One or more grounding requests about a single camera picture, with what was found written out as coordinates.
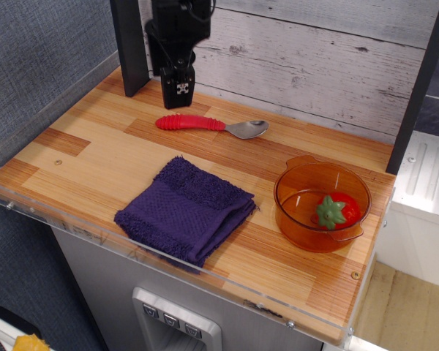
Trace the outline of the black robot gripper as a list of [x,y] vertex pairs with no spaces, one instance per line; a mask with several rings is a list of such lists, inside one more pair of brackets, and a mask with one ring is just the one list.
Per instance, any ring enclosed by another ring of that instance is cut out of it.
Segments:
[[193,48],[211,33],[210,1],[153,1],[145,25],[153,73],[166,109],[189,107],[195,88]]

